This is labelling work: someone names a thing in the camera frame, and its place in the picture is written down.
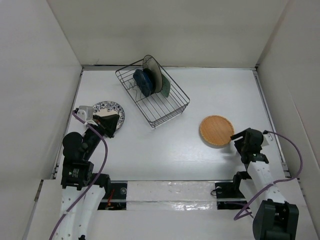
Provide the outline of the black round bowl plate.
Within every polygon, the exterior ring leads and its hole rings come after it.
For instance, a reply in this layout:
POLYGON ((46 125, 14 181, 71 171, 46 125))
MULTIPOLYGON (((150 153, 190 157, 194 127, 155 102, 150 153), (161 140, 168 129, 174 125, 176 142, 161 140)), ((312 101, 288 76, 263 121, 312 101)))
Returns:
POLYGON ((150 80, 150 82, 152 84, 151 94, 154 94, 156 91, 156 78, 155 78, 153 72, 148 68, 144 68, 143 72, 147 75, 148 79, 150 80))

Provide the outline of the orange woven bamboo round plate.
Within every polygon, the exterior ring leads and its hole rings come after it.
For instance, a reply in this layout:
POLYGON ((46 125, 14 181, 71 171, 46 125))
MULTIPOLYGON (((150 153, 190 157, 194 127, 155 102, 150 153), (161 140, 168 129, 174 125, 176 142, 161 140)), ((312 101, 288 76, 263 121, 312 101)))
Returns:
POLYGON ((220 115, 210 115, 204 118, 199 126, 203 140, 213 146, 223 147, 231 142, 235 134, 232 123, 220 115))

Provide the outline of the dark blue leaf-shaped plate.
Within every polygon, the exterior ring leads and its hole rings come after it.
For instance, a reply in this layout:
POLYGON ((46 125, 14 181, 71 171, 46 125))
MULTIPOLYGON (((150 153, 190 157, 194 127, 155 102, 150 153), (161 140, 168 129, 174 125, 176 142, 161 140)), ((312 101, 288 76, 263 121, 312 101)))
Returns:
POLYGON ((149 97, 152 94, 153 83, 143 70, 136 69, 133 73, 133 79, 145 97, 149 97))

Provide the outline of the cream round plate tree drawing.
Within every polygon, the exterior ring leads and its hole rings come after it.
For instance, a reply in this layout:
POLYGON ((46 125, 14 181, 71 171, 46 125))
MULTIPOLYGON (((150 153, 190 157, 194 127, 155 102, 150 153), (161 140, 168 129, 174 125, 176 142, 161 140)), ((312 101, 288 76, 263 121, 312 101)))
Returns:
POLYGON ((155 80, 155 93, 159 93, 163 87, 163 78, 160 66, 155 58, 151 55, 145 55, 142 61, 143 69, 149 69, 155 80))

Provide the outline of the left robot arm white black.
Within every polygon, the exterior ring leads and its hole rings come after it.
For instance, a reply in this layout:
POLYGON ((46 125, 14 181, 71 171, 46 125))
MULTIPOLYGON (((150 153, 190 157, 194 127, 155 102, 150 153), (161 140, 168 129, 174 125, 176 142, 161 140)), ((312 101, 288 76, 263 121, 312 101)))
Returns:
POLYGON ((101 200, 112 193, 110 176, 101 170, 95 173, 90 157, 99 143, 105 145, 105 138, 114 137, 120 116, 80 118, 78 111, 76 109, 72 114, 87 129, 84 134, 70 132, 62 141, 60 218, 50 234, 51 240, 88 239, 101 200))

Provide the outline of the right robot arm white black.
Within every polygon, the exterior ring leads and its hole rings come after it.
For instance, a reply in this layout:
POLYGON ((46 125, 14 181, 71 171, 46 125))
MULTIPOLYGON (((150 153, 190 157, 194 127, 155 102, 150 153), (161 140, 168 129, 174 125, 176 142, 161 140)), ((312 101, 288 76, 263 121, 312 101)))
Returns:
POLYGON ((247 128, 231 136, 245 167, 234 175, 231 191, 237 197, 244 196, 246 201, 233 219, 237 221, 251 215, 256 240, 294 240, 299 209, 286 200, 277 184, 292 181, 297 176, 284 179, 272 176, 269 160, 261 152, 268 133, 247 128))

